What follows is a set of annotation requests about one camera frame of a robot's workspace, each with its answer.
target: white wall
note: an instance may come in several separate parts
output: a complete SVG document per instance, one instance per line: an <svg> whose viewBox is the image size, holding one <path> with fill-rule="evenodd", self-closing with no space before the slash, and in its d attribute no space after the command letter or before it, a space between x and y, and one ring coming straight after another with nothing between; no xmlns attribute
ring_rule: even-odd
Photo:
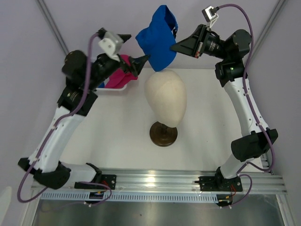
<svg viewBox="0 0 301 226"><path fill-rule="evenodd" d="M256 103L279 138L274 172L283 175L301 224L301 1L289 0L249 70Z"/></svg>
<svg viewBox="0 0 301 226"><path fill-rule="evenodd" d="M0 2L0 193L13 188L4 226L26 207L16 199L24 174L17 163L36 148L64 87L63 53L33 0ZM24 197L29 192L27 184Z"/></svg>
<svg viewBox="0 0 301 226"><path fill-rule="evenodd" d="M199 24L206 24L202 9L209 5L220 6L236 3L243 7L253 25L255 41L264 28L278 0L45 0L62 33L69 50L86 51L88 38L104 27L116 33L129 33L132 38L122 47L121 53L140 57L135 36L149 26L156 9L166 4L175 15L179 25L177 41L189 37ZM237 29L248 29L243 14L235 8L219 11L220 19L214 25L222 39L228 38ZM100 48L94 45L93 56ZM214 68L220 60L212 56L195 59L177 54L170 68Z"/></svg>

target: small camera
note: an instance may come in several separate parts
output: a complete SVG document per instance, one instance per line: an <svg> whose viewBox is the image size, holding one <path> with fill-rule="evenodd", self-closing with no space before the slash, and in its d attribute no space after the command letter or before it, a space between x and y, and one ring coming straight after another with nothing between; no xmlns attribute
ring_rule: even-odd
<svg viewBox="0 0 301 226"><path fill-rule="evenodd" d="M208 6L207 8L202 10L205 20L208 23L218 18L216 11L217 10L213 6Z"/></svg>

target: pink towel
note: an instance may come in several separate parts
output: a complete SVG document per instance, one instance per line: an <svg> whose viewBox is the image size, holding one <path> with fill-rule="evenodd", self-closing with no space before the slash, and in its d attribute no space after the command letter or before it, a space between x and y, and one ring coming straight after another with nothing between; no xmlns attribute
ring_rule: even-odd
<svg viewBox="0 0 301 226"><path fill-rule="evenodd" d="M128 60L128 55L120 55L124 61L130 65ZM138 77L133 76L132 73L124 73L123 70L118 69L110 77L108 83L105 85L105 88L109 89L120 89L124 87L129 81L137 80Z"/></svg>

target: gray floor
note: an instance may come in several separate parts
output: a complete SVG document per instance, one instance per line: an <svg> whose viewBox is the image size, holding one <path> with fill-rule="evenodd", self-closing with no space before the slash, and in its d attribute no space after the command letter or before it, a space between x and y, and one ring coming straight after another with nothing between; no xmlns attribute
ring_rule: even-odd
<svg viewBox="0 0 301 226"><path fill-rule="evenodd" d="M42 201L39 209L66 203ZM284 226L273 195L250 195L231 210L216 207L158 202L106 202L92 208L77 204L48 213L38 211L33 226Z"/></svg>

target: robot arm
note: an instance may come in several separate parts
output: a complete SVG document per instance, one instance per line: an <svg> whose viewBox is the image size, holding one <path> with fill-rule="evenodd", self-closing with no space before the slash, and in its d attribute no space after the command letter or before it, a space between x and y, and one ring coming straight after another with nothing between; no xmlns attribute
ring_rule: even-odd
<svg viewBox="0 0 301 226"><path fill-rule="evenodd" d="M268 124L262 118L250 90L249 80L243 78L245 67L243 57L250 51L251 35L245 30L237 30L226 40L211 30L212 25L218 19L218 8L207 7L202 12L207 25L200 24L195 32L188 38L171 46L171 50L190 57L199 58L207 54L222 59L215 65L216 78L228 93L238 115L242 137L231 143L232 155L218 168L216 180L229 183L230 179L237 178L237 173L246 162L260 157L269 150L269 144L260 126L268 134L272 144L278 137L276 129L269 129ZM256 123L250 107L247 95L253 103L253 109L260 120Z"/></svg>
<svg viewBox="0 0 301 226"><path fill-rule="evenodd" d="M101 39L99 46L105 53L98 55L97 60L91 64L88 93L82 107L71 115L84 96L83 90L87 82L85 72L87 60L90 59L83 52L75 50L66 56L65 64L62 67L62 71L66 75L66 87L57 102L58 107L51 125L32 155L29 158L21 158L18 163L25 171L30 170L33 178L40 184L52 189L58 189L67 182L100 183L102 172L96 166L91 163L86 165L66 164L59 161L60 156L75 129L87 116L97 99L97 95L94 93L95 89L119 68L138 76L148 60L148 56L136 59L129 57L130 65L128 65L120 57L118 52L131 35L114 34L102 28L98 31L97 36Z"/></svg>

